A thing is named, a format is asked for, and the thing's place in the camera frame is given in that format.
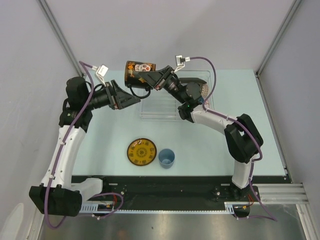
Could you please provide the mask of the black skull mug red inside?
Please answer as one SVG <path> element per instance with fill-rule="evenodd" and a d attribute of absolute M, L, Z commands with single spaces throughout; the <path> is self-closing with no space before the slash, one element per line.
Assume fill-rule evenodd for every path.
<path fill-rule="evenodd" d="M 142 72 L 152 72 L 156 70 L 156 64 L 150 62 L 140 62 L 128 60 L 125 65 L 125 73 L 124 73 L 124 84 L 131 91 L 132 95 L 139 98 L 145 99 L 151 94 L 151 87 L 147 84 L 147 82 L 140 77 L 139 73 Z M 141 96 L 137 95 L 133 88 L 144 89 L 147 94 Z"/>

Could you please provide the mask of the black floral square plate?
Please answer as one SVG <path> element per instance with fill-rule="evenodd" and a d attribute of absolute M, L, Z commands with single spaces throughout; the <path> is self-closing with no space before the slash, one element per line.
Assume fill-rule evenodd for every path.
<path fill-rule="evenodd" d="M 196 83 L 196 84 L 202 86 L 202 85 L 207 84 L 207 82 L 205 80 L 200 79 L 198 77 L 180 77 L 179 81 L 182 85 L 187 85 L 189 83 Z"/>

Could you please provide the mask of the clear wire dish rack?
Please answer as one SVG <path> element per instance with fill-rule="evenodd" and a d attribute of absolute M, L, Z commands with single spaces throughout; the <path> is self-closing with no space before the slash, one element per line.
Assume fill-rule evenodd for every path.
<path fill-rule="evenodd" d="M 211 73 L 208 70 L 180 70 L 178 78 L 200 78 L 207 82 L 209 93 L 212 90 Z M 180 118 L 178 107 L 181 103 L 167 91 L 152 90 L 148 98 L 139 104 L 139 116 L 143 121 L 178 121 Z"/>

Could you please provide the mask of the brown patterned bowl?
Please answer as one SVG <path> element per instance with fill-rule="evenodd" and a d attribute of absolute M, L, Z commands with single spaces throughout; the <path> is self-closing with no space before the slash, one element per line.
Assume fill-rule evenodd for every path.
<path fill-rule="evenodd" d="M 205 99 L 209 95 L 209 86 L 208 84 L 201 85 L 201 96 Z"/>

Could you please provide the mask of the blue patterned bowl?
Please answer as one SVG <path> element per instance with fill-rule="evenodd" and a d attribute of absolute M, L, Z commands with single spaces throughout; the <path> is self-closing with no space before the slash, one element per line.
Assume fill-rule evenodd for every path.
<path fill-rule="evenodd" d="M 200 103 L 200 104 L 206 104 L 206 99 L 205 98 L 203 98 L 203 97 L 200 97 L 199 99 L 198 99 L 198 102 Z"/>

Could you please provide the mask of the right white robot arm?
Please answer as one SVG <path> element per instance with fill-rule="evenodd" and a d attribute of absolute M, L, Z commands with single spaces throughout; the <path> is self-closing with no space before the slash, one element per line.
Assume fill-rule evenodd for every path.
<path fill-rule="evenodd" d="M 136 74 L 151 89 L 166 90 L 179 101 L 178 113 L 182 120 L 204 125 L 225 136 L 228 151 L 234 159 L 230 194 L 237 201 L 247 197 L 249 189 L 253 188 L 254 163 L 262 159 L 264 144 L 252 118 L 247 114 L 230 117 L 207 107 L 203 97 L 206 82 L 198 77 L 180 78 L 170 66 L 160 70 L 137 67 Z"/>

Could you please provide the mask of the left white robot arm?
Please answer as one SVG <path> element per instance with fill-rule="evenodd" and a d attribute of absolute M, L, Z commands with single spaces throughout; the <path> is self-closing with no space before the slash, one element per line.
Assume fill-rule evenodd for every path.
<path fill-rule="evenodd" d="M 75 217 L 82 203 L 96 196 L 105 200 L 111 188 L 100 178 L 88 178 L 72 186 L 72 172 L 82 141 L 88 132 L 92 111 L 105 106 L 121 110 L 141 100 L 124 91 L 115 80 L 99 90 L 88 89 L 83 77 L 66 82 L 67 99 L 59 117 L 57 144 L 48 170 L 38 186 L 31 186 L 29 197 L 46 217 Z"/>

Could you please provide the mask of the yellow black round saucer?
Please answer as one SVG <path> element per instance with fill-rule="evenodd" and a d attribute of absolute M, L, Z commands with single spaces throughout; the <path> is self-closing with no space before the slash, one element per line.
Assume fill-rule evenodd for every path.
<path fill-rule="evenodd" d="M 147 166 L 155 160 L 157 147 L 148 138 L 138 138 L 129 144 L 126 155 L 133 165 L 139 167 Z"/>

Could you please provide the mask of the light blue cup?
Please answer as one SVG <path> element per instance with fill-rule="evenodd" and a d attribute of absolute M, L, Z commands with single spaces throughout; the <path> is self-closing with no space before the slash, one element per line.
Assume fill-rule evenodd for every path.
<path fill-rule="evenodd" d="M 162 168 L 169 169 L 175 162 L 175 153 L 168 148 L 162 149 L 158 154 L 158 161 Z"/>

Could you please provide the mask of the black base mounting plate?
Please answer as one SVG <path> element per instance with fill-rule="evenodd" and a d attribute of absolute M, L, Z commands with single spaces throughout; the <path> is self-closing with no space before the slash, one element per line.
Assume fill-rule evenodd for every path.
<path fill-rule="evenodd" d="M 124 198 L 127 211 L 218 211 L 226 202 L 244 203 L 259 193 L 256 186 L 237 190 L 230 176 L 106 176 L 102 192 Z"/>

